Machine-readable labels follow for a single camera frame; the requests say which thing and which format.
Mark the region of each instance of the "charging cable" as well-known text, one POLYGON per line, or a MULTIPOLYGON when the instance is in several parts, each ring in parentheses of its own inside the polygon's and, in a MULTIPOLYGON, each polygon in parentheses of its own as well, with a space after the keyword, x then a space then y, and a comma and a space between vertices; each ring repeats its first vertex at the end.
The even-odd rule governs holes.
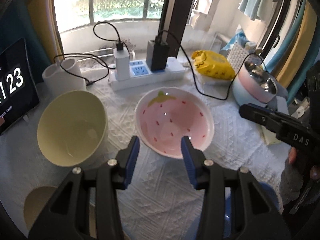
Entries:
POLYGON ((238 75, 238 73, 240 72, 242 66, 244 65, 244 62, 247 60, 247 58, 248 58, 249 56, 255 55, 255 56, 259 57, 259 58, 262 60, 262 64, 264 64, 264 59, 263 59, 260 55, 257 55, 257 54, 255 54, 255 53, 250 53, 248 56, 246 56, 246 57, 244 58, 244 60, 243 60, 243 62, 242 62, 242 64, 241 64, 241 67, 239 68, 236 76, 235 76, 235 77, 233 78, 233 80, 231 81, 231 83, 230 83, 230 85, 229 85, 229 87, 228 87, 228 91, 227 91, 226 97, 225 97, 225 98, 217 98, 217 97, 214 97, 214 96, 205 94, 205 93, 203 93, 203 92, 201 92, 201 91, 199 90, 198 85, 197 85, 197 82, 196 82, 196 75, 195 75, 195 72, 194 72, 194 70, 193 70, 193 67, 192 67, 192 64, 191 64, 191 62, 190 62, 190 59, 189 59, 186 51, 185 51, 184 48, 182 47, 181 43, 178 41, 177 37, 176 37, 173 33, 169 32, 169 31, 167 31, 167 30, 161 30, 161 31, 159 31, 158 35, 156 36, 156 40, 157 40, 157 41, 160 41, 160 40, 162 39, 162 33, 164 33, 164 32, 168 33, 168 34, 179 44, 179 46, 180 46, 183 54, 186 56, 186 58, 187 58, 187 60, 188 60, 188 63, 189 63, 189 65, 190 65, 190 69, 191 69, 191 71, 192 71, 193 81, 194 81, 194 83, 195 83, 195 87, 196 87, 197 91, 198 91, 201 95, 206 96, 206 97, 209 97, 209 98, 214 98, 214 99, 221 100, 221 101, 225 101, 225 100, 228 99, 229 93, 230 93, 230 88, 231 88, 231 86, 232 86, 232 84, 233 84, 233 81, 235 80, 236 76, 238 75))
POLYGON ((116 28, 112 23, 109 23, 109 22, 98 22, 98 23, 96 23, 96 24, 93 26, 93 33, 94 33, 94 35, 95 35, 96 37, 98 37, 98 38, 101 39, 101 40, 117 42, 117 44, 116 44, 116 49, 117 49, 118 51, 119 51, 119 50, 123 50, 123 44, 124 44, 125 47, 127 48, 128 52, 129 52, 129 49, 128 49, 127 44, 125 44, 125 42, 122 42, 122 41, 121 41, 120 34, 119 34, 117 28, 116 28), (97 27, 98 25, 101 25, 101 24, 108 24, 108 25, 110 25, 111 27, 113 27, 114 30, 116 31, 117 35, 118 35, 118 40, 109 40, 109 39, 105 39, 105 38, 102 38, 101 36, 99 36, 99 35, 96 33, 96 27, 97 27))
MULTIPOLYGON (((96 24, 93 26, 93 33, 94 33, 94 35, 95 35, 96 37, 98 37, 98 38, 101 39, 101 40, 117 42, 117 44, 116 44, 116 49, 117 49, 117 50, 123 50, 123 44, 124 44, 124 45, 126 46, 128 52, 129 52, 129 49, 128 49, 128 47, 127 47, 127 44, 125 44, 124 42, 121 42, 120 34, 119 34, 117 28, 116 28, 113 24, 111 24, 111 23, 109 23, 109 22, 98 22, 98 23, 96 23, 96 24), (114 30, 116 31, 116 33, 117 33, 118 40, 109 40, 109 39, 105 39, 105 38, 102 38, 102 37, 100 37, 99 35, 97 35, 97 33, 96 33, 96 31, 95 31, 95 28, 96 28, 96 26, 98 26, 98 25, 100 25, 100 24, 108 24, 108 25, 112 26, 112 27, 114 28, 114 30)), ((66 70, 66 69, 62 66, 62 61, 63 61, 63 60, 62 60, 62 61, 58 60, 60 67, 61 67, 65 72, 67 72, 68 74, 70 74, 70 75, 72 75, 72 76, 75 76, 75 77, 84 79, 87 86, 90 86, 90 85, 94 84, 95 82, 98 82, 98 81, 106 78, 106 77, 109 75, 109 73, 110 73, 110 69, 115 69, 115 67, 108 67, 107 63, 105 63, 102 59, 100 59, 98 56, 93 55, 93 54, 90 54, 90 53, 66 53, 66 54, 60 54, 60 55, 57 55, 57 56, 55 56, 55 57, 53 58, 53 62, 54 62, 54 63, 57 63, 57 62, 56 62, 56 59, 59 58, 59 57, 63 57, 63 60, 65 60, 66 58, 91 58, 91 59, 94 59, 96 62, 98 62, 98 63, 99 63, 100 65, 102 65, 103 67, 105 67, 106 69, 108 69, 108 72, 107 72, 107 74, 106 74, 105 76, 103 76, 102 78, 99 78, 99 79, 97 79, 97 80, 90 81, 89 79, 87 79, 87 78, 85 78, 85 77, 82 77, 82 76, 73 74, 73 73, 71 73, 70 71, 66 70)))
POLYGON ((98 62, 98 63, 99 63, 100 65, 102 65, 103 67, 105 67, 105 68, 108 69, 108 72, 107 72, 107 74, 106 74, 105 76, 103 76, 102 78, 99 78, 99 79, 97 79, 97 80, 90 81, 89 79, 87 79, 87 78, 85 78, 85 77, 83 77, 83 76, 79 76, 79 75, 73 74, 73 73, 71 73, 70 71, 66 70, 66 69, 62 66, 62 64, 61 64, 61 62, 62 62, 63 60, 62 60, 62 61, 58 60, 60 67, 61 67, 65 72, 67 72, 68 74, 70 74, 70 75, 72 75, 72 76, 75 76, 75 77, 84 79, 84 80, 86 81, 86 85, 87 85, 87 86, 90 86, 90 85, 94 84, 95 82, 98 82, 98 81, 106 78, 106 77, 109 75, 109 72, 110 72, 108 65, 107 65, 102 59, 100 59, 100 58, 97 57, 96 55, 93 55, 93 54, 90 54, 90 53, 66 53, 66 54, 60 54, 60 55, 57 55, 57 56, 55 56, 55 57, 53 58, 53 62, 56 63, 56 59, 59 58, 59 57, 64 57, 63 60, 65 60, 65 59, 67 59, 67 58, 75 58, 75 57, 76 57, 76 58, 91 58, 91 59, 94 59, 96 62, 98 62))

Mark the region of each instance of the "white charger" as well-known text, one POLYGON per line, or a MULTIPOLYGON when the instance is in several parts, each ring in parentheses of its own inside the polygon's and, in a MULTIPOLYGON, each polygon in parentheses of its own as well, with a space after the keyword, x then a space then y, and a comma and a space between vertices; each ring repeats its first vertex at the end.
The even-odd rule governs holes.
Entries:
POLYGON ((113 49, 113 54, 115 57, 117 79, 119 81, 127 80, 130 78, 130 53, 126 47, 121 50, 113 49))

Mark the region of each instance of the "number 23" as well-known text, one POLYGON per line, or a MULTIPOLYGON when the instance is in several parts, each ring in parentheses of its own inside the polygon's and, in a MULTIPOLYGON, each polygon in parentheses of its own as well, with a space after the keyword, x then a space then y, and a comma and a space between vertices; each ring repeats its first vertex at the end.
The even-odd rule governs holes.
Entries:
POLYGON ((13 77, 17 76, 17 80, 19 79, 19 82, 16 82, 16 86, 17 87, 21 87, 23 85, 23 77, 21 76, 21 70, 20 68, 16 68, 13 72, 13 76, 12 74, 8 74, 7 75, 7 83, 9 82, 10 79, 10 91, 9 93, 12 94, 13 92, 15 92, 15 90, 17 89, 16 87, 13 87, 13 77))

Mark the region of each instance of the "pink bowl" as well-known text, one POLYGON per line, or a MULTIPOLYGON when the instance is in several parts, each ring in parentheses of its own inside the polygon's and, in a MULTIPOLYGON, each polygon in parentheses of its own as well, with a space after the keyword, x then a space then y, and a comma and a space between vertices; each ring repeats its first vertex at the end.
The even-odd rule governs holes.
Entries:
POLYGON ((189 136, 194 148, 204 151, 214 135, 209 108, 195 95, 170 87, 153 90, 135 109, 138 136, 157 153, 182 159, 181 138, 189 136))
POLYGON ((238 76, 243 87, 250 93, 250 95, 252 95, 261 103, 267 104, 276 96, 275 94, 266 92, 264 88, 262 88, 252 77, 250 77, 245 65, 243 65, 240 69, 238 76))

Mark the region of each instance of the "yellow bag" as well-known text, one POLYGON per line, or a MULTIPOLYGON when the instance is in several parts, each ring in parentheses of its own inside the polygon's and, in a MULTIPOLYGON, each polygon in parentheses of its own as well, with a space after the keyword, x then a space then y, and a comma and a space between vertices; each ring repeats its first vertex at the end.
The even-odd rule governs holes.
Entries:
POLYGON ((198 50, 191 58, 195 61, 196 70, 202 75, 224 80, 231 80, 236 76, 228 60, 216 52, 198 50))

